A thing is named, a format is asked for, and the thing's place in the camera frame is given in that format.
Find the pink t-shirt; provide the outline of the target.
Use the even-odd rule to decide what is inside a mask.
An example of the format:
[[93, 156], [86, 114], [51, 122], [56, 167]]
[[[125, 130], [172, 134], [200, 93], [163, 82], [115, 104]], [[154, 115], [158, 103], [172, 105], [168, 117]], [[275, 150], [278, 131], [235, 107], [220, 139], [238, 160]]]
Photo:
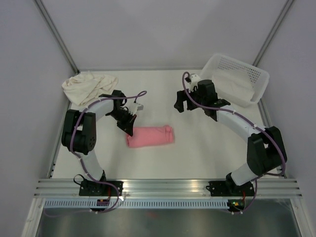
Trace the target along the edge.
[[174, 142], [174, 131], [169, 125], [159, 127], [135, 127], [133, 135], [126, 136], [130, 148], [167, 145]]

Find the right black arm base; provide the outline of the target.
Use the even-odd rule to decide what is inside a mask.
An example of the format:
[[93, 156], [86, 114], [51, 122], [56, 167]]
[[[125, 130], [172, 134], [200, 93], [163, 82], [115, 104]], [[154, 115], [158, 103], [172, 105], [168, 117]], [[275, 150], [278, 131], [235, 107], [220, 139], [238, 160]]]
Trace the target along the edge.
[[251, 182], [238, 186], [231, 178], [209, 181], [205, 188], [212, 197], [253, 197], [255, 194], [255, 189]]

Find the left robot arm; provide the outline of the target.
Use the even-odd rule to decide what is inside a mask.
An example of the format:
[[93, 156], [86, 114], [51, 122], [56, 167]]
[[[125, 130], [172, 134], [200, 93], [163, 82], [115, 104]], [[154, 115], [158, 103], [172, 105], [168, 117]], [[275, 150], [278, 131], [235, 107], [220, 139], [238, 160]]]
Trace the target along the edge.
[[131, 98], [134, 102], [127, 106], [129, 97], [120, 90], [114, 90], [110, 95], [100, 95], [81, 111], [69, 109], [66, 112], [61, 143], [77, 158], [84, 177], [92, 181], [90, 189], [98, 196], [107, 192], [108, 184], [94, 150], [97, 140], [96, 123], [102, 117], [111, 116], [119, 129], [132, 136], [136, 113], [143, 106], [137, 103], [137, 96]]

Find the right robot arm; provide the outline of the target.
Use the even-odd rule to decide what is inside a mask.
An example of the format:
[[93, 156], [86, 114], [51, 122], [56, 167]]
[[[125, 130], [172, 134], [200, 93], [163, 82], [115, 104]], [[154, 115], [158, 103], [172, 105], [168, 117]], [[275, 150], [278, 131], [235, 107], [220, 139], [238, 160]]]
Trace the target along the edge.
[[188, 82], [192, 88], [177, 92], [174, 104], [178, 112], [202, 108], [204, 113], [219, 122], [242, 138], [246, 145], [246, 163], [227, 176], [226, 191], [237, 195], [243, 185], [255, 181], [264, 175], [271, 175], [271, 170], [286, 167], [286, 154], [280, 130], [275, 126], [259, 126], [237, 112], [225, 99], [220, 99], [215, 91], [213, 82], [209, 79], [193, 80], [183, 78], [182, 83]]

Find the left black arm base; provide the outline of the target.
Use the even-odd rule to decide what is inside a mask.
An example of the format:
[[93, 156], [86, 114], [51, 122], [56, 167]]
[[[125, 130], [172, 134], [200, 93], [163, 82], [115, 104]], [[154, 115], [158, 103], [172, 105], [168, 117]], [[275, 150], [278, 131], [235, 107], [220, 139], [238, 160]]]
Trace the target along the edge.
[[79, 196], [82, 197], [118, 197], [123, 191], [123, 181], [107, 181], [110, 185], [99, 184], [78, 174], [73, 178], [73, 182], [79, 185]]

